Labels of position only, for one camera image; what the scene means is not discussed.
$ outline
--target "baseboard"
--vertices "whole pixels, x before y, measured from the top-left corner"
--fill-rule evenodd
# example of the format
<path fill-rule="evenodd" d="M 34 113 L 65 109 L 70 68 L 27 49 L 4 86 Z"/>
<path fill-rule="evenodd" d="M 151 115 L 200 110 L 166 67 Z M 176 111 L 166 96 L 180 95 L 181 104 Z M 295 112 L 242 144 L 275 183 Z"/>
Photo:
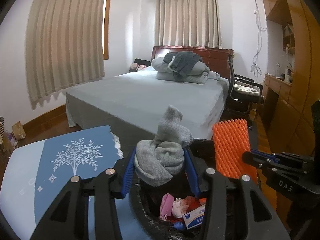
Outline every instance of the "baseboard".
<path fill-rule="evenodd" d="M 59 118 L 57 117 L 65 113 L 66 105 L 59 106 L 56 109 L 48 111 L 41 116 L 38 116 L 37 118 L 31 120 L 30 122 L 27 122 L 23 125 L 23 129 L 27 135 L 35 129 L 43 130 L 44 127 L 48 129 L 55 125 L 55 119 L 57 119 L 57 122 L 59 122 Z"/>

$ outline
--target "paper bag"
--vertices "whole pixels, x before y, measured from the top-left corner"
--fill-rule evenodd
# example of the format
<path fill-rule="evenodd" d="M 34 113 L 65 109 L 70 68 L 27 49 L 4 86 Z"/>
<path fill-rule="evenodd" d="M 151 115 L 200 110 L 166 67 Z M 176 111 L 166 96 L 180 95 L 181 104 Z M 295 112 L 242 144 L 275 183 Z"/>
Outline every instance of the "paper bag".
<path fill-rule="evenodd" d="M 22 124 L 21 124 L 20 121 L 15 123 L 12 126 L 12 132 L 13 132 L 14 137 L 17 140 L 21 140 L 21 139 L 24 139 L 26 137 L 26 133 L 24 132 L 24 129 L 23 129 Z"/>

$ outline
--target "gray cloth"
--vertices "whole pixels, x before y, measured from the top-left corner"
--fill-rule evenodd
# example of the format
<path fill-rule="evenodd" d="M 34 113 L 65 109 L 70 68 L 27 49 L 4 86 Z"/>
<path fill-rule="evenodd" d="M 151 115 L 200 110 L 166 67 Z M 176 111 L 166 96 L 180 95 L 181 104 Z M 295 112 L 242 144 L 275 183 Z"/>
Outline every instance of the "gray cloth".
<path fill-rule="evenodd" d="M 183 80 L 177 80 L 172 73 L 167 72 L 158 72 L 157 79 L 159 80 L 167 80 L 167 81 L 175 81 L 175 82 L 187 82 L 187 83 L 195 83 L 195 84 L 205 84 L 209 78 L 209 74 L 207 72 L 203 72 L 201 75 L 191 76 L 187 75 Z"/>
<path fill-rule="evenodd" d="M 163 59 L 164 63 L 169 64 L 171 62 L 172 58 L 175 57 L 177 54 L 178 54 L 178 52 L 175 52 L 175 51 L 167 53 Z"/>
<path fill-rule="evenodd" d="M 168 64 L 164 62 L 164 57 L 158 57 L 153 59 L 151 62 L 151 65 L 158 72 L 167 72 L 167 73 L 173 72 L 168 68 Z M 209 73 L 210 68 L 205 63 L 198 61 L 188 75 L 191 75 L 191 76 L 201 75 L 203 71 L 206 71 Z"/>
<path fill-rule="evenodd" d="M 180 125 L 182 113 L 169 105 L 159 121 L 154 140 L 137 144 L 134 166 L 137 175 L 147 184 L 158 187 L 171 180 L 183 168 L 183 148 L 193 141 L 191 132 Z"/>
<path fill-rule="evenodd" d="M 164 62 L 169 64 L 173 57 L 175 57 L 172 64 L 169 66 L 169 69 L 173 71 L 173 76 L 177 81 L 183 80 L 186 75 L 189 75 L 194 65 L 198 62 L 202 62 L 202 58 L 191 51 L 181 51 L 177 54 L 174 52 L 169 52 L 164 56 Z"/>

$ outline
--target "gray sock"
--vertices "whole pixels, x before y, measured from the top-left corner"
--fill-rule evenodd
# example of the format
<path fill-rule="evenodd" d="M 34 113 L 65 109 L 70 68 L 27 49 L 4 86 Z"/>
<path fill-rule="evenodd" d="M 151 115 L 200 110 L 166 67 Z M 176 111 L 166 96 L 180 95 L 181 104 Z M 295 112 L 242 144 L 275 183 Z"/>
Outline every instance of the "gray sock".
<path fill-rule="evenodd" d="M 159 121 L 154 140 L 140 141 L 134 165 L 137 175 L 149 185 L 158 187 L 178 174 L 184 163 L 183 148 L 193 141 L 191 132 L 180 125 L 182 113 L 168 106 Z"/>

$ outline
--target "folded comforter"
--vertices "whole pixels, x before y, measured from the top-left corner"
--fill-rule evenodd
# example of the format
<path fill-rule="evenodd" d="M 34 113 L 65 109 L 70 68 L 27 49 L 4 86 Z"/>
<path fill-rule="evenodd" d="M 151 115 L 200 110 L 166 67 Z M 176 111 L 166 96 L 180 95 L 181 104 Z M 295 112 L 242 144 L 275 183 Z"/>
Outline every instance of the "folded comforter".
<path fill-rule="evenodd" d="M 202 85 L 206 83 L 208 79 L 215 79 L 220 81 L 220 78 L 221 77 L 218 73 L 215 73 L 214 71 L 210 71 L 209 73 L 203 72 L 201 75 L 187 75 L 185 76 L 185 79 L 182 82 L 195 83 L 195 84 Z M 172 73 L 167 73 L 167 72 L 158 72 L 157 79 L 167 80 L 167 81 L 176 81 Z"/>
<path fill-rule="evenodd" d="M 168 64 L 165 63 L 163 60 L 164 60 L 164 57 L 155 58 L 152 60 L 151 65 L 158 72 L 173 73 L 173 71 L 169 69 Z M 209 73 L 210 68 L 205 63 L 198 61 L 188 75 L 191 75 L 191 76 L 201 75 L 203 71 L 206 71 Z"/>

